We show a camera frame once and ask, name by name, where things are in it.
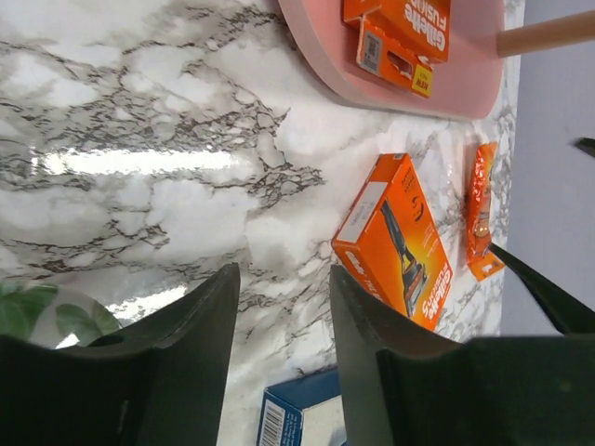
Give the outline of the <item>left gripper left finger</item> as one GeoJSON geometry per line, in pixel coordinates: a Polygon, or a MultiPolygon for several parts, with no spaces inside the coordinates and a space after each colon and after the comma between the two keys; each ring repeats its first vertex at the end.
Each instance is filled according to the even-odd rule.
{"type": "Polygon", "coordinates": [[[5,445],[213,445],[240,291],[237,264],[86,347],[1,338],[5,445]]]}

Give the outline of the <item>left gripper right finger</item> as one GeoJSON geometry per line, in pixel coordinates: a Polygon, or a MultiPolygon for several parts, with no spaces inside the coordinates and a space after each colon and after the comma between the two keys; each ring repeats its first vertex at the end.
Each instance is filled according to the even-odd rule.
{"type": "Polygon", "coordinates": [[[590,445],[592,335],[435,334],[341,266],[330,302],[350,445],[590,445]]]}

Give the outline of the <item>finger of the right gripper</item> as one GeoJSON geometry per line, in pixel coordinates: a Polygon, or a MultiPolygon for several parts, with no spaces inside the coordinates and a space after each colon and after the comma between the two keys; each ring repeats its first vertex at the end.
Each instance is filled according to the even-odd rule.
{"type": "Polygon", "coordinates": [[[562,335],[594,334],[595,314],[591,308],[504,248],[490,243],[489,249],[520,279],[559,333],[562,335]]]}
{"type": "Polygon", "coordinates": [[[585,154],[595,157],[595,139],[594,138],[577,138],[574,141],[574,146],[585,154]]]}

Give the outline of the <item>white Harrys razor box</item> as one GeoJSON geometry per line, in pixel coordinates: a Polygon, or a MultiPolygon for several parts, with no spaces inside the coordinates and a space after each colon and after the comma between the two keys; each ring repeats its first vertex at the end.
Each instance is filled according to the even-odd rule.
{"type": "Polygon", "coordinates": [[[338,368],[265,389],[257,446],[342,446],[346,443],[338,368]]]}

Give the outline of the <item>orange Gillette box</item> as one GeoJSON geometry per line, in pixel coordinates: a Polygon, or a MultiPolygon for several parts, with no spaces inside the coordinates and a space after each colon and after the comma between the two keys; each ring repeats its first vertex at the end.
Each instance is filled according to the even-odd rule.
{"type": "Polygon", "coordinates": [[[408,154],[377,158],[332,246],[368,294],[435,330],[454,272],[408,154]]]}
{"type": "Polygon", "coordinates": [[[359,32],[361,69],[430,97],[433,66],[449,59],[449,0],[348,0],[342,18],[359,32]]]}

